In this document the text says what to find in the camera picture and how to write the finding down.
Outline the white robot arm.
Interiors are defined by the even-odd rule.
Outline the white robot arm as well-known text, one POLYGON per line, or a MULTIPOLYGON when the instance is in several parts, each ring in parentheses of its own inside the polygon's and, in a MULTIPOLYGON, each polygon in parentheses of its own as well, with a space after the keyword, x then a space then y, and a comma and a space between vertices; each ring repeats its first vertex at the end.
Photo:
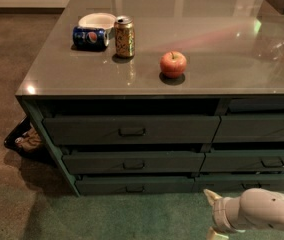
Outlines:
POLYGON ((246 230, 275 229, 284 231, 284 194, 261 188, 245 190, 238 197, 222 197, 203 190, 212 207, 214 225, 207 240, 229 240, 230 234, 246 230))

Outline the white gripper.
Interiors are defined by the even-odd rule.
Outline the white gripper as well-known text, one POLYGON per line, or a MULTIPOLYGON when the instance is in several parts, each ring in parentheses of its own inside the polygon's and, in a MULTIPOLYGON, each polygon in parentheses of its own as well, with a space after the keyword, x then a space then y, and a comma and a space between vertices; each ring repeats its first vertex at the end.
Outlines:
POLYGON ((231 220, 238 218, 240 198, 222 198, 222 196, 209 189, 204 189, 203 192, 208 203, 213 206, 212 219, 214 226, 208 229, 206 240, 229 240, 227 234, 238 232, 231 220))

